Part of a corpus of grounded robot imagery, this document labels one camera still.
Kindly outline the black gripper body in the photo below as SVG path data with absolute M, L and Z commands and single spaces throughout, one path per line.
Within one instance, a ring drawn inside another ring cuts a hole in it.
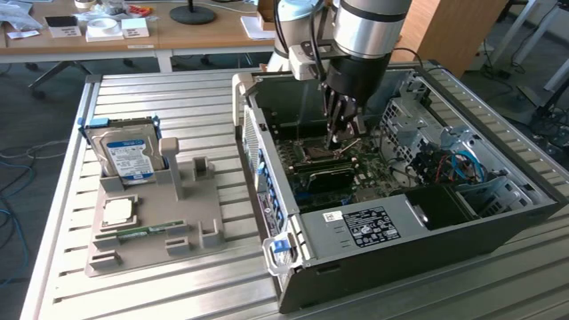
M 331 60 L 326 82 L 340 95 L 366 104 L 382 84 L 392 54 L 379 59 L 340 57 Z

